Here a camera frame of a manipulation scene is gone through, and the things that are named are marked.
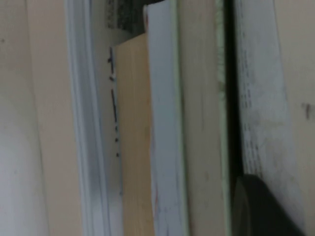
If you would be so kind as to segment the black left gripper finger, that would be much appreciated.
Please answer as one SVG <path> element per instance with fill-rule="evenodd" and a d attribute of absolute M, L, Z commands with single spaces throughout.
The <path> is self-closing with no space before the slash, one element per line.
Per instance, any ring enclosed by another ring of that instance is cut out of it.
<path fill-rule="evenodd" d="M 235 236 L 303 236 L 267 185 L 255 175 L 237 178 L 233 200 Z"/>

